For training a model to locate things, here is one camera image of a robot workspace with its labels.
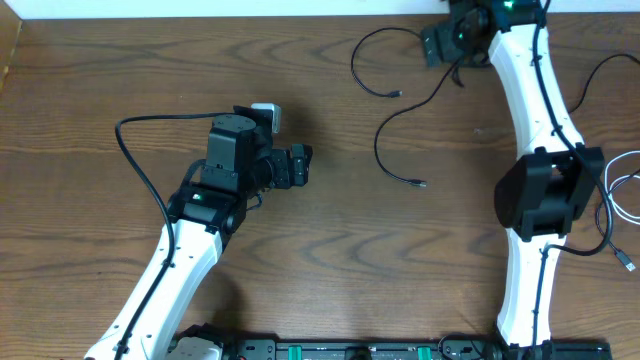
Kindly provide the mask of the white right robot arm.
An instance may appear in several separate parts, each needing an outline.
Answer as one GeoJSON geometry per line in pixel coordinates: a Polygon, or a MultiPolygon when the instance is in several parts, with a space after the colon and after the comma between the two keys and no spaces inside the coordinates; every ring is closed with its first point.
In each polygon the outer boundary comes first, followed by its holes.
{"type": "Polygon", "coordinates": [[[496,320],[503,358],[548,359],[555,270],[567,237],[594,190],[603,152],[570,118],[554,73],[541,1],[448,3],[447,20],[422,31],[430,66],[493,67],[516,136],[516,162],[494,190],[508,238],[504,300],[496,320]]]}

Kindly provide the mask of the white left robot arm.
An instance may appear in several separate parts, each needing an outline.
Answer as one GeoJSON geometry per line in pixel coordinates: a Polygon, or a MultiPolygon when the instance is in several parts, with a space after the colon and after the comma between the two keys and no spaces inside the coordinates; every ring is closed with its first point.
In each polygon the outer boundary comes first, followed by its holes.
{"type": "Polygon", "coordinates": [[[200,283],[252,211],[272,189],[303,187],[311,146],[276,149],[281,109],[271,103],[209,113],[206,156],[187,169],[168,201],[136,161],[130,164],[158,204],[164,226],[122,310],[87,351],[88,359],[171,359],[170,344],[200,283]]]}

